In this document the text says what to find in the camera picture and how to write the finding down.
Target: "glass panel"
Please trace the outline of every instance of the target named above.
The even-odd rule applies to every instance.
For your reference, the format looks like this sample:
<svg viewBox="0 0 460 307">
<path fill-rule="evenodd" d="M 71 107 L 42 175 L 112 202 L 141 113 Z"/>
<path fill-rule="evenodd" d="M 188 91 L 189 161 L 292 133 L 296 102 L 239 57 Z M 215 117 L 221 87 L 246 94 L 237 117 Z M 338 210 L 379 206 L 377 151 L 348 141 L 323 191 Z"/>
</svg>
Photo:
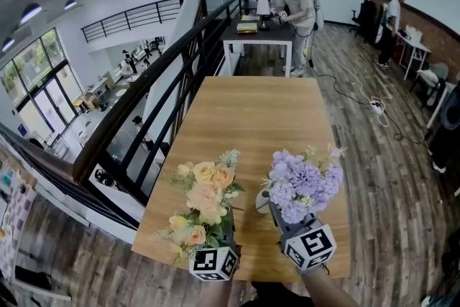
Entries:
<svg viewBox="0 0 460 307">
<path fill-rule="evenodd" d="M 64 91 L 69 100 L 74 102 L 81 95 L 81 89 L 73 76 L 70 67 L 66 65 L 57 73 L 56 76 L 59 78 L 60 84 L 63 85 Z"/>
<path fill-rule="evenodd" d="M 13 61 L 29 91 L 51 70 L 40 40 L 35 40 L 15 56 Z"/>
<path fill-rule="evenodd" d="M 72 108 L 68 104 L 67 100 L 65 100 L 63 92 L 60 90 L 58 82 L 55 79 L 52 79 L 47 85 L 46 89 L 51 95 L 52 100 L 55 102 L 57 108 L 60 110 L 61 114 L 64 116 L 67 123 L 75 116 Z"/>
<path fill-rule="evenodd" d="M 38 135 L 45 140 L 51 133 L 51 129 L 46 124 L 34 104 L 29 101 L 19 112 L 22 120 L 29 128 L 29 132 L 36 131 Z"/>
<path fill-rule="evenodd" d="M 13 105 L 17 105 L 24 96 L 26 96 L 26 89 L 19 78 L 13 62 L 8 62 L 5 67 L 0 70 L 0 79 L 8 93 Z"/>
<path fill-rule="evenodd" d="M 48 120 L 51 124 L 51 127 L 58 133 L 62 133 L 65 129 L 65 124 L 56 112 L 55 107 L 51 104 L 48 96 L 46 96 L 46 93 L 44 91 L 40 91 L 34 97 L 34 100 L 42 111 L 46 120 Z"/>
<path fill-rule="evenodd" d="M 45 46 L 48 57 L 53 67 L 65 59 L 63 49 L 60 46 L 58 35 L 55 29 L 51 29 L 42 36 L 43 45 Z"/>
</svg>

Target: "table lamp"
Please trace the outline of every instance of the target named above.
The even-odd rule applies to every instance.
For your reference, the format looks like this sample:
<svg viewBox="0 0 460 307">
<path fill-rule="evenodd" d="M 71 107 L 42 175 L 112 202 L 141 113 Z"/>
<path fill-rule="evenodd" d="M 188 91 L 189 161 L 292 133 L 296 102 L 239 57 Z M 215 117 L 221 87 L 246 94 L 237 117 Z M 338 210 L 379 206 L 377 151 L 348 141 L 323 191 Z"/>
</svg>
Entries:
<svg viewBox="0 0 460 307">
<path fill-rule="evenodd" d="M 270 14 L 270 5 L 268 4 L 268 0 L 257 0 L 256 13 L 260 15 L 260 20 L 262 21 L 259 29 L 261 31 L 268 31 L 269 27 L 265 24 L 265 16 Z"/>
</svg>

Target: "checkered tablecloth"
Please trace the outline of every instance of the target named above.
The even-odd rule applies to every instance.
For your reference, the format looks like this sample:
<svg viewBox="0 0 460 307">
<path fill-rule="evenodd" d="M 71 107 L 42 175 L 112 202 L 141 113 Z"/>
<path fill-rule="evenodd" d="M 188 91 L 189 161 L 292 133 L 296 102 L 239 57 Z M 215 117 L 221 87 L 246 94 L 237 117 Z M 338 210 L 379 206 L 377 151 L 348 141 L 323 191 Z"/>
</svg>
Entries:
<svg viewBox="0 0 460 307">
<path fill-rule="evenodd" d="M 37 195 L 37 192 L 29 185 L 25 185 L 26 191 L 21 193 L 21 186 L 19 185 L 21 180 L 18 178 L 19 175 L 15 173 L 13 177 L 16 177 L 16 185 L 11 192 L 11 198 L 4 216 L 9 216 L 10 218 L 9 225 L 12 229 L 12 235 L 10 236 L 7 234 L 5 237 L 0 238 L 0 270 L 8 281 L 11 281 L 13 275 L 15 257 L 24 223 L 32 207 L 32 202 Z M 0 224 L 2 225 L 2 229 L 7 233 L 8 229 L 5 228 L 8 226 L 4 224 L 4 221 Z"/>
</svg>

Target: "white t-shirt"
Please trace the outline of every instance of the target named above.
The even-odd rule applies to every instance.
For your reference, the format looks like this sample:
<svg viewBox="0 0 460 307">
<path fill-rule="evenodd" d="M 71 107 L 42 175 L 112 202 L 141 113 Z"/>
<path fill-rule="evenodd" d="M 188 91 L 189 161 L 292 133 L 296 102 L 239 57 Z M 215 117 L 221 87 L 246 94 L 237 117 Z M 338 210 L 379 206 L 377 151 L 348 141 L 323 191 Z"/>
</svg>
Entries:
<svg viewBox="0 0 460 307">
<path fill-rule="evenodd" d="M 296 19 L 293 25 L 297 27 L 313 27 L 315 24 L 315 7 L 313 0 L 276 0 L 277 6 L 284 8 L 289 7 L 291 14 L 296 14 L 301 11 L 308 10 L 308 16 Z"/>
<path fill-rule="evenodd" d="M 387 8 L 387 27 L 390 31 L 393 31 L 393 23 L 391 17 L 396 17 L 396 29 L 397 32 L 400 28 L 400 17 L 401 17 L 401 5 L 398 0 L 392 0 L 388 4 Z"/>
</svg>

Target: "purple flower bouquet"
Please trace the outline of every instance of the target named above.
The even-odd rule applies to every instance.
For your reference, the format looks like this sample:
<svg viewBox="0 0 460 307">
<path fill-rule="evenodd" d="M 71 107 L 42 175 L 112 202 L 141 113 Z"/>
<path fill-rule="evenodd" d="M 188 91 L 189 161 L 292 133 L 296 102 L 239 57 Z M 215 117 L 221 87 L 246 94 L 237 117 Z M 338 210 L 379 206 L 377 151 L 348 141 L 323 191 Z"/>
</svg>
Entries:
<svg viewBox="0 0 460 307">
<path fill-rule="evenodd" d="M 314 214 L 327 207 L 344 179 L 339 164 L 343 152 L 332 148 L 324 161 L 316 159 L 312 147 L 297 156 L 287 150 L 273 154 L 272 170 L 265 184 L 271 202 L 277 205 L 284 221 L 297 224 L 308 213 Z"/>
</svg>

